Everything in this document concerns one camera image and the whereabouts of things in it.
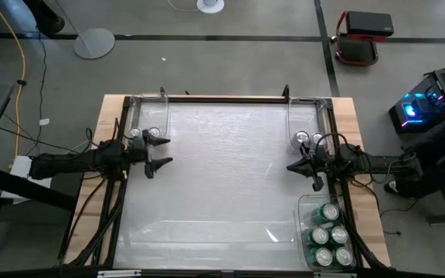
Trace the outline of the red black utility cart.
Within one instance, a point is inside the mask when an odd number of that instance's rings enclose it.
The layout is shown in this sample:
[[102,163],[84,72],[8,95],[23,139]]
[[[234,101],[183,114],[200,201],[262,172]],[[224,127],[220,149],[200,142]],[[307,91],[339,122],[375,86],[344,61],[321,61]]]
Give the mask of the red black utility cart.
[[336,45],[335,58],[350,66],[372,66],[379,54],[377,42],[394,33],[390,14],[377,12],[343,11],[330,38]]

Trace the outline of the green Sprite soda can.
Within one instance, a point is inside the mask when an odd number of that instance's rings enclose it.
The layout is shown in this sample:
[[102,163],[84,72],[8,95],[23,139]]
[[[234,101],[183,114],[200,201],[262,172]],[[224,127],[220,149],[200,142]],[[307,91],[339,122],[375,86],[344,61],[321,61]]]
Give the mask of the green Sprite soda can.
[[348,241],[348,232],[342,226],[328,228],[328,242],[332,245],[344,245]]
[[324,247],[312,248],[310,250],[311,262],[315,266],[328,267],[332,264],[331,251]]
[[350,266],[354,262],[354,256],[351,251],[344,247],[338,247],[332,250],[333,255],[333,265],[338,267]]
[[328,242],[329,236],[326,229],[317,226],[310,229],[306,239],[311,245],[324,245]]
[[340,216],[339,208],[332,203],[326,203],[314,209],[311,213],[311,221],[315,225],[336,222]]

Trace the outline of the clear plastic bin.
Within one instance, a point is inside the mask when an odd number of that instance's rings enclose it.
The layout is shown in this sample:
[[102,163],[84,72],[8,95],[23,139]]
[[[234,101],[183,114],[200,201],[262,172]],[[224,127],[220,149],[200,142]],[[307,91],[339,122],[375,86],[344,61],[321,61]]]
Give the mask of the clear plastic bin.
[[169,102],[166,93],[143,93],[130,97],[130,106],[127,115],[126,135],[132,128],[141,131],[157,127],[161,137],[166,138],[168,133]]
[[313,133],[325,134],[324,113],[327,108],[328,104],[325,99],[290,98],[287,110],[287,130],[290,140],[297,131],[306,131],[310,137],[310,144]]
[[[340,216],[336,222],[329,222],[326,224],[315,225],[311,221],[311,213],[317,207],[320,207],[323,204],[332,203],[335,204],[340,210]],[[353,270],[356,267],[357,259],[355,257],[355,253],[353,251],[352,238],[350,236],[350,232],[346,228],[346,219],[344,217],[342,203],[340,203],[339,199],[335,195],[303,195],[297,201],[297,207],[295,210],[295,221],[297,227],[297,239],[299,242],[299,252],[301,256],[301,262],[307,266],[310,270],[314,272],[343,272]],[[307,233],[311,228],[320,226],[328,231],[328,228],[332,226],[342,226],[348,232],[348,241],[344,245],[332,245],[327,242],[324,245],[311,245],[306,239]],[[310,250],[312,248],[324,247],[331,251],[338,247],[344,246],[348,248],[352,255],[354,256],[354,262],[350,266],[346,267],[338,267],[334,266],[333,263],[328,267],[319,267],[315,266],[311,262],[311,254]]]

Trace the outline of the white round fan base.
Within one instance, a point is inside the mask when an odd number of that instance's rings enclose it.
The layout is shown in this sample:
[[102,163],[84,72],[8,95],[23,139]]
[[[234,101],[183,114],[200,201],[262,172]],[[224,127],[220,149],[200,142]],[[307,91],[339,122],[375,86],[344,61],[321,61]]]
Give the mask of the white round fan base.
[[216,14],[224,9],[224,0],[197,0],[197,9],[205,14]]

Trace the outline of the black RGB-lit desktop computer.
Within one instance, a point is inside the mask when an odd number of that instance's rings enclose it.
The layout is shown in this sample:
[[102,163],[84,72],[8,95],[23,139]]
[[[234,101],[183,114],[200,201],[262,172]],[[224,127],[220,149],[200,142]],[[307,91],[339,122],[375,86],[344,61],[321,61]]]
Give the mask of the black RGB-lit desktop computer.
[[398,134],[423,133],[445,120],[445,69],[429,73],[389,109]]

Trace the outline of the white flat box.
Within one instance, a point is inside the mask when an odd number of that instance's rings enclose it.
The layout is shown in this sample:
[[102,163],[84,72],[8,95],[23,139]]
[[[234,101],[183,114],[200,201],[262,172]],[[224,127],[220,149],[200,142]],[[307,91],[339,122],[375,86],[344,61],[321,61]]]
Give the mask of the white flat box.
[[[43,180],[35,180],[29,176],[29,171],[31,168],[32,160],[27,156],[18,156],[15,159],[15,162],[11,168],[10,174],[14,176],[18,176],[20,178],[26,178],[28,181],[36,183],[37,185],[43,186],[45,188],[50,188],[51,178],[45,178]],[[2,198],[7,198],[12,200],[14,205],[19,204],[21,202],[27,202],[27,198],[23,198],[20,195],[13,194],[11,192],[3,192],[1,195]]]

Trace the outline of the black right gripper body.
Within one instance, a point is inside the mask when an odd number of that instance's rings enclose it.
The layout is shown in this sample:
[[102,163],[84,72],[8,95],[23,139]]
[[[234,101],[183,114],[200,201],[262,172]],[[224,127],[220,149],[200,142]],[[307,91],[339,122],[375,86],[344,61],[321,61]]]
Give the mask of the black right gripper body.
[[[318,152],[327,153],[329,155],[328,171],[327,172],[316,173],[316,172],[314,172],[314,170],[312,168],[312,158]],[[335,169],[335,166],[336,166],[336,155],[330,154],[328,147],[326,149],[324,149],[322,147],[317,147],[317,149],[315,150],[315,149],[311,148],[311,145],[309,145],[308,147],[305,147],[305,146],[301,147],[301,154],[302,154],[302,157],[308,157],[308,165],[305,167],[302,167],[302,168],[308,169],[311,171],[311,176],[307,177],[307,178],[313,179],[312,188],[314,189],[315,192],[319,192],[324,187],[324,179],[320,176],[320,173],[330,174],[333,172],[333,170]]]

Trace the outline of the black metal table frame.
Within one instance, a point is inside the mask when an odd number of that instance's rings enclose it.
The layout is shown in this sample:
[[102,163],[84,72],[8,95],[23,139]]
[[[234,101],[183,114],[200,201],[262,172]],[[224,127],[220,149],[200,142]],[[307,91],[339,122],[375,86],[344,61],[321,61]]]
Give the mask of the black metal table frame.
[[[285,104],[289,92],[280,96],[237,96],[237,95],[181,95],[172,94],[172,103],[209,103],[209,104]],[[106,94],[102,99],[100,114],[94,134],[95,141],[107,139],[113,130],[114,119],[122,116],[129,101],[126,94]],[[351,97],[330,97],[327,100],[331,117],[329,127],[343,134],[351,143],[362,145],[355,103]],[[346,199],[347,216],[363,242],[376,259],[386,266],[391,262],[382,231],[382,223],[377,209],[378,202],[372,193],[372,186],[356,188],[352,185],[339,185],[337,189]],[[113,183],[99,191],[91,199],[92,205],[81,219],[74,219],[77,232],[71,233],[71,242],[65,250],[65,266],[59,272],[61,278],[91,278],[93,273],[116,273],[113,268],[114,244],[120,222],[115,220],[106,231],[98,246],[99,260],[85,266],[72,266],[71,262],[85,248],[100,228],[102,219],[112,209],[120,190],[119,183]],[[312,272],[290,270],[127,270],[125,276],[140,278],[312,278]]]

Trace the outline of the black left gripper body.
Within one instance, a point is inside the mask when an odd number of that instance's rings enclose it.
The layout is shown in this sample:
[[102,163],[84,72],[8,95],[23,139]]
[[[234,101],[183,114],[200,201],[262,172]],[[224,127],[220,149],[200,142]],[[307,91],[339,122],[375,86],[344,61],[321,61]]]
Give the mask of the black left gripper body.
[[[154,177],[154,172],[151,171],[151,155],[149,154],[149,144],[150,144],[150,134],[148,133],[147,130],[143,130],[142,131],[142,137],[141,139],[144,141],[145,147],[146,147],[146,158],[145,161],[143,161],[144,163],[144,174],[148,179],[152,179]],[[130,164],[137,164],[137,163],[130,163],[128,158],[127,158],[127,147],[128,147],[128,141],[129,141],[129,137],[127,136],[127,140],[126,140],[126,148],[124,151],[124,164],[125,165],[130,165]]]

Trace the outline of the white metal bracket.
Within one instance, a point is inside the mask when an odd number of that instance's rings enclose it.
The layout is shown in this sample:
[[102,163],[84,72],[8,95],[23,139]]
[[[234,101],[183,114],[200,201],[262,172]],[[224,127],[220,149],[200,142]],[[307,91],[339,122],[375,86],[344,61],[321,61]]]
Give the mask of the white metal bracket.
[[140,270],[104,270],[97,273],[97,278],[134,278],[141,276]]
[[317,272],[313,278],[357,278],[356,273]]

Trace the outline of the grey round floor stand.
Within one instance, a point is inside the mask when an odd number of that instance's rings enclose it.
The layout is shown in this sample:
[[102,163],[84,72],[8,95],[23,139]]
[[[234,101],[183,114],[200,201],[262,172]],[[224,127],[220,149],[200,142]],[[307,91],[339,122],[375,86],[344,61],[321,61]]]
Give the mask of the grey round floor stand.
[[116,39],[111,31],[102,28],[80,31],[62,7],[61,1],[54,1],[77,34],[73,44],[73,51],[77,56],[82,59],[99,59],[106,56],[114,48]]

